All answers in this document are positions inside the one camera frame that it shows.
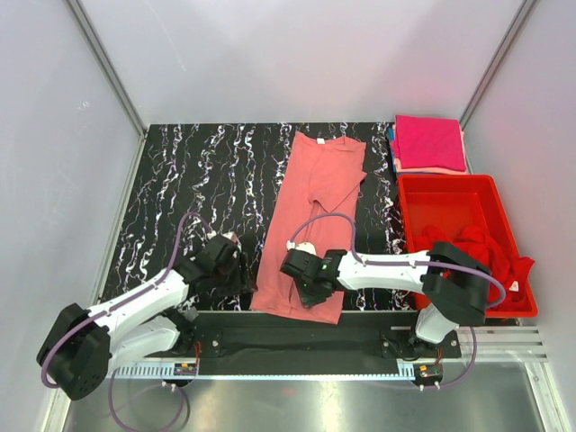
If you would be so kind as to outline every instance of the cable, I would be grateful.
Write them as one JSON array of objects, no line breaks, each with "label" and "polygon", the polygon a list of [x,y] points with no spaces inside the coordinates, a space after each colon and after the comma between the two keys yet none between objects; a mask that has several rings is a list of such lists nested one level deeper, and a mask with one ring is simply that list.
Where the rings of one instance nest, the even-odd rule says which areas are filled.
[{"label": "cable", "polygon": [[440,363],[440,360],[442,360],[442,348],[438,349],[438,357],[437,357],[436,361],[434,362],[434,364],[438,365]]},{"label": "cable", "polygon": [[[108,408],[110,408],[110,413],[112,414],[112,418],[114,419],[114,421],[116,422],[116,424],[118,426],[120,426],[122,429],[124,429],[128,432],[142,432],[138,429],[133,429],[133,428],[127,426],[126,424],[124,424],[122,422],[122,420],[120,420],[120,418],[118,417],[117,410],[114,408],[113,384],[114,384],[114,378],[116,377],[117,373],[118,373],[118,369],[116,369],[112,373],[112,378],[110,379],[110,387],[108,387]],[[170,420],[170,422],[167,425],[165,425],[161,429],[158,429],[157,432],[168,432],[170,430],[170,428],[172,428],[172,426],[176,424],[178,419],[180,419],[180,416],[182,415],[182,411],[184,411],[184,405],[185,405],[185,400],[186,400],[186,394],[185,394],[184,390],[182,390],[180,387],[177,387],[176,385],[173,385],[172,389],[177,389],[180,393],[180,396],[181,396],[180,397],[180,407],[178,407],[178,411],[174,415],[174,418],[172,418],[172,420]]]},{"label": "cable", "polygon": [[364,261],[356,252],[356,246],[354,243],[354,240],[356,238],[356,224],[354,223],[354,221],[352,220],[352,218],[350,216],[348,216],[347,214],[344,214],[344,213],[328,212],[328,213],[319,214],[318,216],[314,216],[313,218],[305,221],[294,232],[294,234],[290,238],[290,241],[292,243],[294,243],[294,241],[296,240],[296,236],[298,236],[298,234],[300,234],[300,231],[302,231],[304,228],[306,228],[309,224],[311,224],[315,220],[321,219],[321,218],[326,218],[328,216],[336,216],[339,218],[344,218],[350,223],[350,227],[352,228],[352,239],[350,242],[350,252],[352,253],[352,257],[354,257],[354,259],[356,261],[358,261],[359,263],[362,263],[362,264],[367,265],[367,266],[412,266],[412,265],[415,265],[415,266],[441,267],[441,268],[447,268],[449,270],[456,270],[458,272],[468,273],[470,275],[483,277],[484,279],[489,281],[491,284],[496,285],[496,288],[498,288],[500,297],[496,301],[488,303],[487,308],[493,308],[494,306],[498,306],[499,304],[504,302],[504,300],[506,300],[506,290],[504,289],[504,286],[502,285],[502,283],[500,283],[500,281],[498,281],[494,277],[490,276],[489,274],[485,274],[484,272],[482,272],[480,270],[476,270],[475,268],[464,267],[463,265],[456,265],[456,264],[450,264],[450,263],[439,263],[436,261],[413,261],[413,262],[406,261],[406,260],[401,260],[401,261],[400,260],[399,261],[365,260]]},{"label": "cable", "polygon": [[[138,299],[139,297],[141,297],[142,295],[149,293],[150,291],[152,291],[154,288],[156,288],[157,285],[160,285],[164,282],[164,280],[168,277],[168,274],[170,273],[170,271],[172,270],[172,267],[174,266],[174,262],[176,261],[176,255],[178,253],[178,245],[180,243],[180,239],[182,237],[182,230],[184,228],[184,223],[186,222],[186,220],[191,217],[194,216],[196,219],[198,219],[202,225],[207,229],[212,231],[212,229],[210,228],[210,225],[208,224],[208,222],[206,220],[203,219],[202,216],[200,216],[200,214],[196,213],[195,211],[189,211],[188,213],[186,213],[184,216],[182,216],[182,218],[180,219],[180,222],[178,223],[178,230],[176,232],[176,236],[175,236],[175,241],[174,241],[174,248],[172,250],[172,256],[170,257],[170,261],[168,262],[168,266],[166,267],[165,272],[158,278],[157,281],[155,281],[154,283],[152,283],[151,285],[149,285],[148,287],[144,288],[142,291],[140,292],[136,292],[135,294],[133,294],[132,296],[127,297],[126,299],[119,301],[118,303],[114,304],[108,311],[103,310],[99,313],[96,313],[95,315],[93,315],[92,317],[89,317],[87,319],[85,319],[84,321],[80,322],[79,324],[75,325],[71,330],[69,330],[55,345],[54,347],[48,352],[48,354],[46,355],[46,357],[44,358],[44,363],[42,363],[42,369],[40,372],[40,379],[42,380],[42,383],[46,386],[49,387],[51,389],[57,389],[58,385],[55,384],[54,382],[51,382],[48,378],[48,368],[50,366],[51,361],[54,359],[54,356],[56,355],[56,353],[62,348],[62,346],[64,346],[64,344],[66,344],[76,333],[78,333],[80,330],[82,330],[83,328],[85,328],[87,325],[99,320],[100,318],[106,316],[107,314],[117,311],[119,308],[121,308],[122,306],[125,306],[126,304]],[[116,421],[116,423],[118,423],[118,425],[121,428],[124,428],[125,430],[131,431],[131,432],[139,432],[136,431],[135,429],[131,429],[129,427],[127,427],[126,425],[124,425],[122,423],[122,421],[118,418],[118,416],[116,415],[116,411],[113,408],[113,402],[112,402],[112,387],[113,387],[113,380],[114,380],[114,376],[116,375],[117,371],[114,371],[112,373],[112,379],[110,381],[110,389],[108,391],[108,402],[109,402],[109,406],[111,409],[111,413],[112,413],[112,417],[114,418],[114,420]],[[184,404],[185,404],[185,395],[184,392],[178,388],[178,390],[181,392],[181,394],[183,394],[183,399],[182,402],[180,404],[180,410],[178,411],[177,416],[174,418],[174,420],[172,422],[170,422],[170,424],[164,428],[161,429],[160,432],[164,432],[167,431],[168,429],[170,429],[179,419],[180,415],[182,414],[182,410],[184,408]]]},{"label": "cable", "polygon": [[478,354],[478,340],[476,339],[476,332],[472,327],[469,327],[470,333],[472,334],[472,356],[470,357],[470,363],[466,366],[464,372],[456,379],[452,380],[451,382],[447,382],[446,384],[440,384],[438,388],[436,387],[424,387],[424,390],[440,390],[440,389],[449,389],[450,387],[454,387],[455,385],[461,383],[466,379],[466,377],[470,374],[470,371],[476,364],[476,355]]},{"label": "cable", "polygon": [[197,340],[194,342],[194,353],[196,354],[196,375],[200,370],[200,354],[202,353],[202,342]]}]

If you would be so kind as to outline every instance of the metal floor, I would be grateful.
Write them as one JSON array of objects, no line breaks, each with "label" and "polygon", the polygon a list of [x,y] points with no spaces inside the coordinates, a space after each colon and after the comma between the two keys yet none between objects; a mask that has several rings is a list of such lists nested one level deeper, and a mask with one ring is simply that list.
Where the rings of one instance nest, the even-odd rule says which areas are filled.
[{"label": "metal floor", "polygon": [[[447,364],[446,379],[464,367]],[[151,385],[114,383],[114,404]],[[522,364],[477,364],[462,384],[421,393],[398,382],[192,382],[186,387],[190,416],[182,431],[544,431]],[[107,382],[71,405],[65,431],[121,430],[109,414]],[[156,388],[119,412],[128,426],[162,428],[176,413],[178,397]]]}]

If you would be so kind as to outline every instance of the red clothing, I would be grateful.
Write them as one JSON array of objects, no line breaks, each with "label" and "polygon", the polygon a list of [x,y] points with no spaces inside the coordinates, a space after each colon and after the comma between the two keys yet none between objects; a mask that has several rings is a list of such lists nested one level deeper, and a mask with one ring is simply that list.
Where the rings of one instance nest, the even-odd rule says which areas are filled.
[{"label": "red clothing", "polygon": [[[336,324],[344,294],[335,292],[325,302],[304,309],[293,279],[280,272],[286,257],[286,242],[305,221],[325,212],[341,212],[351,218],[356,213],[365,143],[341,137],[319,144],[296,132],[274,216],[266,233],[264,250],[256,279],[258,291],[251,309],[297,320]],[[350,249],[352,236],[342,218],[314,221],[295,240],[309,241],[323,257],[328,249]]]},{"label": "red clothing", "polygon": [[[525,285],[528,274],[534,264],[534,259],[528,257],[507,256],[500,245],[481,227],[470,225],[464,228],[454,240],[438,227],[428,225],[422,230],[420,236],[414,238],[416,251],[431,249],[437,241],[448,241],[462,251],[466,252],[478,262],[489,267],[492,276],[502,283],[506,290],[506,300],[495,306],[495,311],[517,311],[524,309],[523,303],[526,297]],[[510,290],[514,282],[517,282],[517,291]],[[500,292],[493,284],[490,285],[489,302],[494,302],[500,297]]]}]

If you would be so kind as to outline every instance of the folded cloth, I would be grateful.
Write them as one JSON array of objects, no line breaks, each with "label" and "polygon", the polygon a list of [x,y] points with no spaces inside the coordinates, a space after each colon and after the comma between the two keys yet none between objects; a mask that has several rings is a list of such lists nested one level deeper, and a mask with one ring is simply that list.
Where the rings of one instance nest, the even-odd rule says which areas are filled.
[{"label": "folded cloth", "polygon": [[[286,174],[280,187],[274,215],[260,260],[256,279],[258,291],[250,307],[297,320],[338,323],[343,292],[334,292],[310,309],[302,306],[293,279],[280,272],[286,257],[286,242],[308,219],[325,212],[340,212],[351,218],[356,213],[365,143],[340,137],[318,142],[296,132]],[[350,249],[352,229],[342,218],[323,218],[304,229],[296,243],[308,241],[316,254],[328,249]]]},{"label": "folded cloth", "polygon": [[[519,311],[526,308],[525,286],[530,269],[535,262],[534,259],[506,254],[486,229],[476,225],[462,229],[454,240],[451,240],[440,228],[428,225],[422,230],[420,236],[414,238],[414,248],[417,251],[428,250],[437,241],[454,244],[492,271],[492,276],[507,290],[506,299],[492,308],[493,311]],[[488,301],[494,302],[499,297],[500,291],[494,284],[491,284]]]},{"label": "folded cloth", "polygon": [[[396,132],[396,125],[394,124],[392,126],[392,129],[394,130],[393,135],[395,136],[395,132]],[[465,155],[466,155],[466,149],[464,147],[464,132],[462,130],[460,130],[460,136],[462,139],[462,153],[464,154],[464,159],[465,159]],[[400,148],[398,147],[398,143],[396,142],[396,139],[394,139],[391,143],[390,143],[390,147],[391,147],[391,153],[392,153],[392,159],[394,161],[394,171],[397,174],[447,174],[447,175],[464,175],[464,174],[468,174],[468,169],[465,169],[464,171],[454,171],[453,169],[446,169],[446,168],[441,168],[441,167],[437,167],[437,166],[429,166],[429,167],[425,167],[425,168],[404,168],[402,167],[402,163],[400,158],[397,156],[400,154]]]},{"label": "folded cloth", "polygon": [[393,151],[402,170],[433,167],[466,171],[458,120],[397,115]]}]

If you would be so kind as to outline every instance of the red plastic bin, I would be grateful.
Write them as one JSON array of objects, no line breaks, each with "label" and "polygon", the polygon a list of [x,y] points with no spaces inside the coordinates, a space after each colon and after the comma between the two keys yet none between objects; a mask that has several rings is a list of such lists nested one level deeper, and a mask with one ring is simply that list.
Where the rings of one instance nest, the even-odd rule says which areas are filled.
[{"label": "red plastic bin", "polygon": [[[453,239],[468,225],[484,227],[502,250],[518,257],[518,247],[508,218],[489,175],[401,175],[400,207],[409,252],[416,252],[414,236],[427,225],[436,225]],[[538,313],[530,283],[521,310],[487,310],[488,318],[533,318]],[[415,294],[417,309],[428,306]]]}]

